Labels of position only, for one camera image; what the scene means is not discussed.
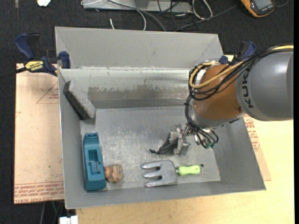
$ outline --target blue clamp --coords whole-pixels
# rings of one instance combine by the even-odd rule
[[[83,139],[85,190],[98,191],[106,187],[104,165],[98,133],[86,133]]]
[[[18,50],[21,53],[23,53],[27,59],[24,62],[24,68],[17,70],[16,73],[28,70],[29,72],[44,72],[44,73],[57,76],[57,69],[52,64],[54,62],[57,62],[58,60],[62,61],[62,68],[67,68],[67,69],[71,68],[70,57],[66,51],[60,52],[59,56],[51,59],[42,56],[41,58],[38,57],[36,60],[35,54],[30,48],[26,37],[27,37],[27,33],[23,33],[14,40]]]

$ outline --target cardboard sheet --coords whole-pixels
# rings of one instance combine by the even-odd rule
[[[14,203],[64,199],[58,79],[16,75]]]

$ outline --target metal sheet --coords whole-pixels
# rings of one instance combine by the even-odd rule
[[[203,165],[200,175],[186,175],[178,183],[219,181],[219,173],[211,149],[195,144],[192,136],[185,157],[171,154],[152,154],[166,141],[171,126],[186,123],[183,106],[102,109],[96,111],[96,121],[82,120],[81,135],[99,133],[104,165],[119,163],[124,170],[124,182],[107,183],[107,190],[143,187],[145,172],[140,166],[146,162],[171,160],[176,167]]]
[[[57,52],[62,49],[69,52],[73,68],[83,65],[105,69],[126,66],[135,67],[135,69],[153,67],[187,69],[196,62],[219,59],[222,55],[218,36],[208,34],[56,28],[56,37]],[[82,133],[97,131],[100,134],[101,145],[109,144],[103,147],[107,164],[124,161],[125,157],[128,157],[128,160],[125,160],[124,168],[127,179],[131,180],[126,183],[126,187],[129,187],[134,183],[132,180],[139,177],[139,174],[130,175],[129,171],[134,169],[133,172],[139,172],[138,162],[141,162],[140,156],[138,156],[136,164],[133,164],[137,152],[134,144],[137,144],[139,152],[145,153],[144,161],[152,161],[151,154],[147,153],[148,149],[159,147],[160,142],[165,139],[166,134],[164,133],[167,132],[170,125],[184,121],[183,105],[176,107],[155,107],[153,105],[153,107],[141,108],[119,108],[116,106],[115,109],[98,110],[95,123],[83,124],[66,97],[62,95],[62,90],[67,79],[74,79],[77,83],[81,82],[81,88],[88,93],[92,87],[91,82],[97,80],[94,75],[94,68],[59,71],[64,190],[67,209],[265,189],[246,126],[243,119],[240,119],[233,124],[225,124],[223,127],[217,128],[216,132],[220,137],[219,144],[214,150],[207,151],[206,157],[201,157],[202,159],[206,158],[203,162],[208,168],[214,162],[214,159],[209,158],[208,155],[215,156],[220,181],[215,181],[216,176],[213,176],[212,173],[205,174],[203,171],[201,178],[205,177],[206,180],[212,181],[195,180],[195,182],[191,182],[188,180],[186,183],[169,187],[119,187],[119,189],[109,187],[109,190],[96,193],[86,192],[83,186]],[[101,82],[93,85],[102,87]],[[204,150],[195,145],[190,148],[197,148],[198,150],[192,152],[191,155],[198,154],[198,156],[192,157],[193,160],[188,160],[188,157],[185,161],[174,160],[176,165],[184,165],[184,163],[195,161],[197,158],[200,161],[201,153]],[[116,154],[115,158],[109,156],[110,152]]]

